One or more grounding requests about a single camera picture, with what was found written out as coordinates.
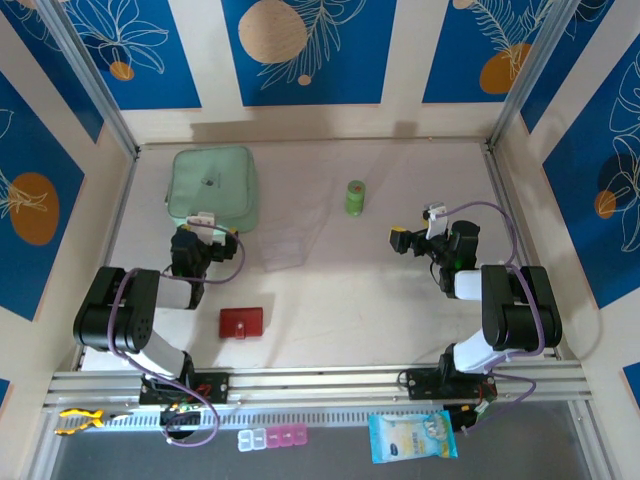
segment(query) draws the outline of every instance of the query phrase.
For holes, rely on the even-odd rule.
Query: blue package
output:
[[[458,458],[449,412],[429,415],[371,415],[373,463],[439,456]]]

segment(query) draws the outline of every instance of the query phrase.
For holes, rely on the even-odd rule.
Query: floor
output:
[[[258,169],[261,218],[244,234],[247,261],[231,283],[208,286],[195,311],[158,309],[154,329],[191,353],[198,368],[388,365],[437,361],[447,345],[480,329],[478,302],[447,299],[426,257],[396,254],[389,229],[422,228],[426,203],[449,209],[495,202],[481,146],[476,143],[326,141],[250,144]],[[163,269],[175,226],[164,199],[181,148],[145,149],[111,264]],[[359,217],[345,213],[350,180],[367,185]],[[506,259],[510,242],[502,218],[474,207],[454,219],[482,228],[479,263]],[[296,237],[304,265],[265,270],[260,239]],[[235,262],[211,267],[226,276]],[[263,307],[261,338],[220,340],[221,308]],[[88,350],[84,370],[126,368]]]

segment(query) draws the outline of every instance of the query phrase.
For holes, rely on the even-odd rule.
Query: small red object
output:
[[[220,310],[220,338],[262,336],[262,307],[223,308]]]

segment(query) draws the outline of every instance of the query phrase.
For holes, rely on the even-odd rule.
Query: purple cable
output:
[[[509,257],[509,260],[507,260],[507,262],[505,263],[505,267],[508,268],[509,270],[511,270],[514,273],[514,275],[518,278],[518,281],[520,282],[520,285],[522,286],[522,289],[524,290],[524,294],[527,297],[527,301],[529,302],[529,307],[531,308],[531,314],[533,315],[533,322],[535,323],[535,326],[536,326],[536,333],[538,334],[538,348],[536,348],[532,352],[523,352],[523,353],[516,352],[516,353],[512,354],[511,357],[516,357],[516,356],[517,357],[534,357],[534,356],[540,355],[544,351],[544,346],[545,346],[545,343],[546,343],[546,341],[544,339],[544,329],[542,327],[542,319],[540,318],[540,312],[538,311],[538,307],[536,306],[535,299],[533,298],[533,292],[529,288],[529,285],[527,284],[524,276],[522,275],[522,272],[520,272],[518,267],[516,267],[512,263],[513,260],[516,257],[516,254],[517,254],[518,237],[517,237],[515,225],[513,224],[513,220],[511,219],[509,214],[507,214],[507,212],[505,212],[502,208],[500,208],[498,205],[496,205],[494,203],[485,202],[483,200],[477,200],[475,202],[465,203],[464,205],[461,205],[461,206],[459,206],[457,208],[454,208],[453,210],[451,210],[449,212],[438,214],[438,215],[436,215],[436,218],[447,217],[449,215],[453,215],[455,213],[458,213],[461,210],[464,210],[466,208],[473,207],[473,206],[476,206],[476,205],[484,205],[484,206],[487,206],[487,207],[491,207],[491,208],[497,210],[498,212],[500,212],[502,214],[502,216],[505,218],[505,222],[507,223],[507,227],[509,228],[509,233],[511,234],[511,245],[512,245],[511,256]],[[519,403],[522,403],[522,401],[524,401],[525,398],[530,396],[535,391],[535,389],[537,387],[537,383],[536,383],[535,380],[532,380],[530,378],[524,378],[524,377],[516,377],[515,375],[506,375],[504,373],[494,373],[494,372],[491,371],[496,365],[498,365],[498,364],[500,364],[500,363],[502,363],[502,362],[504,362],[505,360],[508,360],[508,359],[509,359],[509,355],[502,355],[501,357],[498,357],[497,359],[495,359],[493,362],[489,363],[485,367],[485,371],[487,373],[491,373],[492,375],[494,375],[494,376],[496,376],[498,378],[505,378],[505,379],[509,379],[509,380],[520,380],[520,381],[523,381],[523,382],[529,382],[529,383],[531,383],[531,387],[529,388],[529,390],[527,390],[522,395],[520,395],[518,398],[516,398],[513,402],[509,403],[506,407],[502,407],[500,410],[498,410],[496,413],[491,415],[486,420],[483,420],[480,423],[476,423],[472,427],[464,429],[465,435],[467,435],[469,432],[474,431],[479,426],[484,425],[489,419],[504,415],[509,410],[511,410],[513,407],[515,407]]]
[[[171,278],[171,279],[180,279],[180,280],[188,280],[188,281],[195,281],[195,282],[202,282],[202,283],[213,283],[213,284],[220,284],[220,283],[226,283],[229,282],[231,280],[233,280],[238,273],[240,273],[240,270],[242,270],[242,267],[244,266],[244,260],[245,260],[245,249],[244,249],[244,245],[242,244],[242,241],[238,238],[237,235],[231,233],[229,230],[226,230],[222,227],[212,227],[209,225],[199,225],[196,224],[196,226],[202,226],[202,227],[207,227],[207,228],[212,228],[215,230],[220,230],[222,232],[225,233],[229,233],[231,235],[233,235],[236,239],[236,241],[238,242],[238,245],[240,245],[240,250],[242,250],[242,260],[240,261],[240,265],[238,266],[238,268],[236,269],[236,271],[233,273],[233,275],[231,275],[230,277],[224,279],[224,280],[204,280],[202,278],[183,278],[183,277],[171,277],[169,275],[163,275],[167,278]],[[187,442],[179,442],[176,441],[175,439],[171,438],[170,434],[169,434],[169,426],[174,423],[173,420],[176,418],[174,417],[174,419],[172,419],[171,421],[167,422],[167,424],[164,427],[164,430],[162,431],[162,434],[165,436],[165,438],[167,439],[167,441],[171,444],[171,445],[176,445],[178,447],[201,447],[202,445],[205,445],[207,443],[209,443],[211,440],[213,440],[215,438],[215,436],[218,434],[218,428],[220,426],[220,416],[218,415],[218,411],[215,409],[215,407],[211,404],[211,402],[209,400],[207,400],[203,395],[200,395],[198,392],[196,392],[195,390],[182,385],[180,382],[177,382],[176,380],[173,379],[169,379],[166,378],[158,373],[152,372],[151,370],[143,367],[142,365],[140,365],[138,362],[136,362],[135,360],[133,360],[131,357],[129,357],[126,353],[123,353],[121,351],[119,351],[116,347],[115,344],[115,328],[116,328],[116,316],[117,316],[117,312],[118,312],[118,308],[120,307],[120,302],[122,301],[122,296],[124,295],[124,290],[127,286],[127,283],[129,282],[129,280],[135,276],[136,273],[138,273],[140,269],[139,268],[134,268],[130,271],[128,271],[124,278],[122,279],[122,281],[120,282],[120,285],[118,286],[118,290],[116,291],[116,296],[115,299],[113,300],[113,305],[111,307],[111,312],[109,314],[109,322],[107,324],[107,341],[109,344],[109,351],[111,353],[113,353],[116,357],[121,358],[123,360],[125,360],[129,365],[131,365],[132,367],[136,368],[137,370],[139,370],[140,372],[142,372],[143,374],[155,378],[156,380],[164,383],[165,385],[170,385],[173,388],[176,388],[178,390],[182,390],[184,393],[186,393],[187,395],[190,395],[196,399],[198,399],[203,405],[205,405],[207,408],[209,408],[209,410],[211,410],[211,412],[213,413],[213,416],[215,418],[215,423],[213,426],[213,429],[211,430],[211,433],[203,440],[198,441],[198,442],[192,442],[192,443],[187,443]],[[193,415],[193,412],[188,412],[186,415]]]

